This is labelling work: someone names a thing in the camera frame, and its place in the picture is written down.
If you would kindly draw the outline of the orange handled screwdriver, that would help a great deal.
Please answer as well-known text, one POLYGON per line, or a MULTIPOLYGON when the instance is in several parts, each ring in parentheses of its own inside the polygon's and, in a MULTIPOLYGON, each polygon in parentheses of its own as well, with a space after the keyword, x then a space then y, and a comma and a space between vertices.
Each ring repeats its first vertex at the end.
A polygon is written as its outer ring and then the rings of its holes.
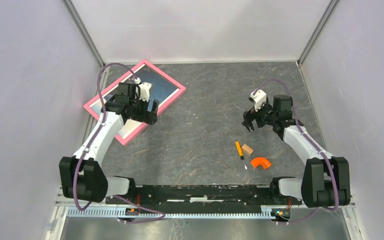
POLYGON ((236 142, 235 142, 235 147, 236 147, 236 150, 237 150, 237 152, 238 152, 239 158, 241 159, 241 161, 242 161, 242 163, 243 163, 243 165, 244 165, 244 169, 247 170, 248 167, 247 167, 247 165, 246 165, 246 163, 245 163, 244 153, 243 153, 243 150, 242 150, 242 148, 241 148, 241 145, 240 145, 239 141, 236 141, 236 142))

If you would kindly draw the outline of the pink wooden photo frame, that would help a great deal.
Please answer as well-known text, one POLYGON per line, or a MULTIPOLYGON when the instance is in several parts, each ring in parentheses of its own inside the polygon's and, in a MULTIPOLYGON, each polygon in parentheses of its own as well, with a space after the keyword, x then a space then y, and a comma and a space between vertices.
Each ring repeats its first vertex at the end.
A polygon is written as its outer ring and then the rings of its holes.
MULTIPOLYGON (((157 116, 163 113, 176 99, 178 99, 185 91, 186 87, 176 81, 174 78, 163 72, 154 64, 144 59, 132 67, 133 72, 142 82, 152 84, 150 90, 150 106, 148 111, 151 110, 154 100, 159 101, 157 116)), ((126 72, 118 77, 113 83, 102 90, 104 102, 110 99, 110 95, 116 93, 116 87, 121 82, 130 82, 134 79, 131 72, 126 72)), ((96 119, 99 119, 102 104, 99 96, 96 95, 89 100, 83 107, 96 119)), ((128 120, 125 126, 115 135, 123 146, 126 146, 132 139, 134 139, 142 130, 148 125, 134 120, 128 120)))

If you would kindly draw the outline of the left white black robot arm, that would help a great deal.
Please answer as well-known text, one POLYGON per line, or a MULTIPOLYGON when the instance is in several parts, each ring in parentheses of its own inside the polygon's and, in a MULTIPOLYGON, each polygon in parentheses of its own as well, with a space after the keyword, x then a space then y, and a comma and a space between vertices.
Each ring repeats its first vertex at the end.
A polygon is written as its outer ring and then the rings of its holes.
POLYGON ((101 98, 99 119, 83 145, 59 162, 62 193, 66 198, 100 203, 117 195, 125 204, 137 198, 134 180, 128 177, 107 177, 101 164, 118 132, 128 120, 148 125, 157 122, 159 101, 150 101, 152 84, 149 82, 119 83, 108 99, 101 98))

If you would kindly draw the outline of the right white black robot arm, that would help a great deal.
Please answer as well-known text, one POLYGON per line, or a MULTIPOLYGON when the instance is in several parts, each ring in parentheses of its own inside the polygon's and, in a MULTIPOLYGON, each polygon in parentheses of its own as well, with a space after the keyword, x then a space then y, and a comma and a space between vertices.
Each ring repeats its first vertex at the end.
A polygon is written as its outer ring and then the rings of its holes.
POLYGON ((302 178, 275 177, 269 199, 282 204, 289 197, 303 201, 309 208, 331 211, 351 202, 350 169, 346 158, 334 156, 318 144, 294 113, 293 98, 275 95, 269 102, 264 91, 249 96, 253 107, 244 112, 242 125, 253 132, 255 127, 271 126, 274 133, 289 145, 304 163, 302 178))

